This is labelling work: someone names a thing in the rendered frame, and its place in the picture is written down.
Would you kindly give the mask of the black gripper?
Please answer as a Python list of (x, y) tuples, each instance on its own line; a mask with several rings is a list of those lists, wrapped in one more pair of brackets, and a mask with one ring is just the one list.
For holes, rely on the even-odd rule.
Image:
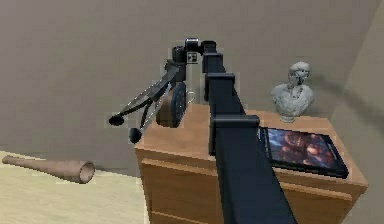
[(166, 70), (166, 80), (160, 80), (137, 95), (129, 102), (122, 111), (111, 116), (108, 120), (110, 125), (120, 126), (125, 122), (124, 117), (130, 113), (144, 109), (140, 126), (129, 129), (129, 140), (138, 143), (147, 127), (152, 123), (153, 118), (160, 110), (165, 97), (168, 95), (171, 87), (175, 87), (179, 82), (186, 80), (187, 56), (184, 46), (172, 48), (172, 58), (166, 61), (164, 66)]

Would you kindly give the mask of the grey bust statue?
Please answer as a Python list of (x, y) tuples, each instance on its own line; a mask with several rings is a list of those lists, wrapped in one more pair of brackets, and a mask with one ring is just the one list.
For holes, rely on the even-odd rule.
[(288, 82), (272, 89), (272, 102), (282, 122), (293, 123), (314, 102), (312, 89), (304, 84), (310, 72), (309, 63), (296, 62), (289, 69)]

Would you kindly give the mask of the wooden chest of drawers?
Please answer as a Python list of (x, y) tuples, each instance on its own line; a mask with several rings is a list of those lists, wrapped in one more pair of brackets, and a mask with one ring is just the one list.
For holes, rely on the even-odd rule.
[[(298, 224), (341, 224), (368, 188), (358, 166), (325, 118), (284, 123), (256, 113), (265, 127), (331, 137), (349, 175), (345, 179), (277, 168)], [(135, 145), (151, 224), (224, 224), (215, 160), (208, 154), (209, 107), (191, 104), (177, 128), (153, 123)]]

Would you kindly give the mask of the black book with dark cover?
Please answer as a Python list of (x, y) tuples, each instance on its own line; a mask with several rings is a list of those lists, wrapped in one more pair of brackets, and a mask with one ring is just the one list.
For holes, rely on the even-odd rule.
[(261, 127), (259, 139), (273, 167), (342, 179), (349, 175), (328, 135)]

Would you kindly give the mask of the brown wooden baseball bat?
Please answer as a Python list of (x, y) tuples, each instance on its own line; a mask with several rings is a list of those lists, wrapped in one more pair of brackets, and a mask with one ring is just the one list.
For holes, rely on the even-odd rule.
[(87, 184), (95, 173), (92, 162), (81, 160), (36, 160), (7, 155), (2, 163), (40, 171), (78, 184)]

